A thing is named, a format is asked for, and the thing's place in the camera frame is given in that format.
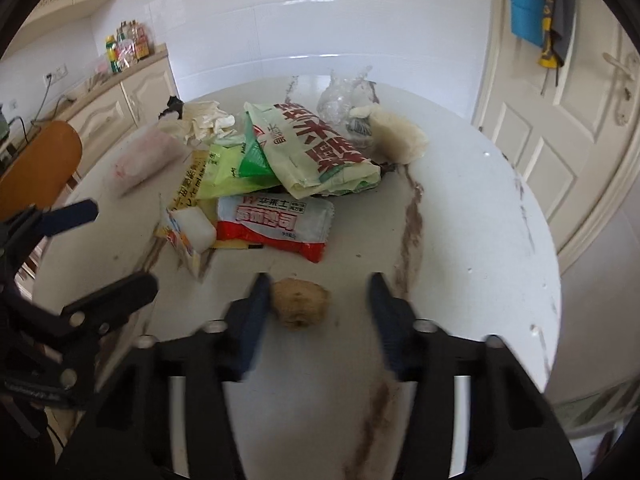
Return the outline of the brown round food lump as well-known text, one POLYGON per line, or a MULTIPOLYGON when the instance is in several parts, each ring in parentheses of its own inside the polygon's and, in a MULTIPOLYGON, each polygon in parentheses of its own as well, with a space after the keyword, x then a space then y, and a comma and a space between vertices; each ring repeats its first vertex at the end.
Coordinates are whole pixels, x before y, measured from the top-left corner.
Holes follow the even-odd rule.
POLYGON ((326 318, 330 302, 330 293, 314 282, 285 278, 271 286, 274 313, 289 330, 320 324, 326 318))

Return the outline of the yellow green box package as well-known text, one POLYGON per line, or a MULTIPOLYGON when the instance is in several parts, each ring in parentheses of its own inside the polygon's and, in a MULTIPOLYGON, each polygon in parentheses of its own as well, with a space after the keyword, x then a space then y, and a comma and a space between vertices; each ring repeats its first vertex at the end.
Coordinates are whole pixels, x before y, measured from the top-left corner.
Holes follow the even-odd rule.
POLYGON ((168 240, 194 278, 201 275, 203 255, 213 247, 217 231, 200 207, 160 208, 160 236, 168 240))

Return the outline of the red white snack packet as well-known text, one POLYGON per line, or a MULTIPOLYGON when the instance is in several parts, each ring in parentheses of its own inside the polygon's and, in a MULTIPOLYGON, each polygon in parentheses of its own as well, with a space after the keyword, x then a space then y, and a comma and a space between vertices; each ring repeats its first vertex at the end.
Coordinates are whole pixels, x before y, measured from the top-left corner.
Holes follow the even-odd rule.
POLYGON ((262 244, 319 263, 333 218, 333 204, 321 198, 294 200, 265 193, 221 197, 217 240, 262 244))

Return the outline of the pink plastic bag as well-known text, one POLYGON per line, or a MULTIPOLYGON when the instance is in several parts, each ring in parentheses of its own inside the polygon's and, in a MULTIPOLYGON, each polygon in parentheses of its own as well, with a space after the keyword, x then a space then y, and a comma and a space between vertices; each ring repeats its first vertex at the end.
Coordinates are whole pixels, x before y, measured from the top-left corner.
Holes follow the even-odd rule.
POLYGON ((123 196, 186 154, 186 146, 159 126, 147 128, 114 161, 107 183, 115 196, 123 196))

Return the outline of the green yellow plastic bag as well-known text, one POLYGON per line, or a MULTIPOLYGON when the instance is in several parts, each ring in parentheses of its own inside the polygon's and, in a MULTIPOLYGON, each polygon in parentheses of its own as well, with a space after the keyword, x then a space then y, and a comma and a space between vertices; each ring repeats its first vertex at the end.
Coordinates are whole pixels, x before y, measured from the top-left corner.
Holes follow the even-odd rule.
POLYGON ((213 144, 208 151, 194 151, 169 209, 194 207, 201 200, 216 200, 280 185, 273 176, 241 177, 240 165, 244 155, 244 144, 213 144))

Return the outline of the large cream red-lettered bag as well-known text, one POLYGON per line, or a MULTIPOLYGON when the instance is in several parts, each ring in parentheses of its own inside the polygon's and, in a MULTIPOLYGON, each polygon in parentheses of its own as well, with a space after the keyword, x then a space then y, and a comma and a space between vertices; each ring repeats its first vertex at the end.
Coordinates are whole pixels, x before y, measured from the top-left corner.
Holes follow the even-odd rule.
POLYGON ((276 177, 298 200, 359 193, 380 183, 381 168, 303 105, 246 102, 244 110, 253 131, 244 176, 276 177))

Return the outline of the white tissue paper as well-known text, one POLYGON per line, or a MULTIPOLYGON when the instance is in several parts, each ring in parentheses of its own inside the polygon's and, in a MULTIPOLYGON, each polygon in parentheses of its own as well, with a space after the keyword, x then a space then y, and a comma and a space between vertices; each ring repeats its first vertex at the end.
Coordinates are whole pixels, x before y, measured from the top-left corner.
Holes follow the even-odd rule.
POLYGON ((236 120, 217 101, 189 102, 183 105, 182 122, 186 142, 211 144, 236 133, 236 120))

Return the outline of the cream dough lump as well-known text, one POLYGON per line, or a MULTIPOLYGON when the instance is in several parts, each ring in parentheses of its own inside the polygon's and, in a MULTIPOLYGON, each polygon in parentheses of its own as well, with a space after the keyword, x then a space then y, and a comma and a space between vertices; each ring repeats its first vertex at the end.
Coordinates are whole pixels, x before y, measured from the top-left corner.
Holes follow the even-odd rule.
POLYGON ((377 162, 409 165, 423 157, 426 134, 405 117, 375 107, 369 115, 371 155, 377 162))

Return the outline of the cream kitchen counter cabinets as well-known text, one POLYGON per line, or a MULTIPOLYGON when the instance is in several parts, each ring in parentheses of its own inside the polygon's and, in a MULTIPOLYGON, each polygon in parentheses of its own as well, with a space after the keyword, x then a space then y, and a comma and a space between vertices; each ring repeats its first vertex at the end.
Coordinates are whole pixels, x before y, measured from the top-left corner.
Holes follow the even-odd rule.
POLYGON ((1 143, 1 169, 7 170, 45 125, 60 120, 79 136, 82 157, 76 176, 85 177, 125 136, 156 122, 169 98, 178 95, 168 47, 158 44, 152 55, 118 75, 93 87, 84 81, 55 99, 47 98, 24 132, 12 132, 1 143))

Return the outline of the brown wooden chair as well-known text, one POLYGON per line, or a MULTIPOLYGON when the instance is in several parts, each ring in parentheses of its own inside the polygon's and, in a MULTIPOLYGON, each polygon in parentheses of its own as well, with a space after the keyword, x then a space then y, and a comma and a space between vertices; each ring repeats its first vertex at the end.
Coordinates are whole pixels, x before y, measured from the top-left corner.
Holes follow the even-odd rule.
POLYGON ((82 143, 67 122, 50 122, 1 176, 1 221, 29 206, 54 205, 82 159, 82 143))

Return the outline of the black small object on table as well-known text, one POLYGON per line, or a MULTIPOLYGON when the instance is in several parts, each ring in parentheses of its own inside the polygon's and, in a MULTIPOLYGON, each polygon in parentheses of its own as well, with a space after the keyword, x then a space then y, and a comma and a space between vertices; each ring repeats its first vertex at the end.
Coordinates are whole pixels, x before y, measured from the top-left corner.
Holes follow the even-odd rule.
POLYGON ((181 120, 183 105, 183 100, 180 100, 178 96, 170 96, 166 103, 165 109, 158 115, 158 119, 162 120, 164 118, 168 118, 173 120, 181 120))

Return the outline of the clear barcode plastic wrapper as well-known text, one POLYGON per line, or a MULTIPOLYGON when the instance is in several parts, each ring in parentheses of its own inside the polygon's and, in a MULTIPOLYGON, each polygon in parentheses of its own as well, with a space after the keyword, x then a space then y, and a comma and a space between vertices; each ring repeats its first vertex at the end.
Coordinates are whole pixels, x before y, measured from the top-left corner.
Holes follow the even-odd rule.
POLYGON ((317 115, 335 132, 344 136, 357 150, 366 152, 373 145, 368 118, 352 117, 350 112, 357 104, 359 88, 369 88, 367 76, 372 66, 366 66, 355 76, 343 75, 332 70, 329 85, 321 93, 317 115))

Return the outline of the white panel door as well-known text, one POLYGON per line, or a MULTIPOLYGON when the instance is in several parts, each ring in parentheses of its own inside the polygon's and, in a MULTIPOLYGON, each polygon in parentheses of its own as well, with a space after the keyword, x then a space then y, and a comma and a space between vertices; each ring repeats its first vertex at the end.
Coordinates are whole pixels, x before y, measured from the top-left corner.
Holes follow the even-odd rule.
POLYGON ((577 0, 565 65, 547 70, 491 0, 474 125, 534 193, 566 271, 596 240, 639 174, 639 53, 603 0, 577 0))

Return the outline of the dark grey hanging cloth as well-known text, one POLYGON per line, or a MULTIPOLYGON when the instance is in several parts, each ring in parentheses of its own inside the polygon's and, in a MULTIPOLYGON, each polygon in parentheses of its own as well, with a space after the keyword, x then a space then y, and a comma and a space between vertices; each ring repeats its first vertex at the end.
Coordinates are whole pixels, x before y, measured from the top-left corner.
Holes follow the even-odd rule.
POLYGON ((542 49, 539 64, 548 70, 561 68, 573 36, 576 0, 544 0, 542 49))

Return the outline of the blue apron on door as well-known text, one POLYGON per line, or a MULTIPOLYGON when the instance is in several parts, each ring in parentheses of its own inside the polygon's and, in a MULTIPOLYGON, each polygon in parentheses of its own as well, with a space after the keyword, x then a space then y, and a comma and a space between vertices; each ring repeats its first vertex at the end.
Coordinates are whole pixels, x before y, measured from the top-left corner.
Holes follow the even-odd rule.
POLYGON ((514 36, 542 47, 544 0, 510 0, 511 32, 514 36))

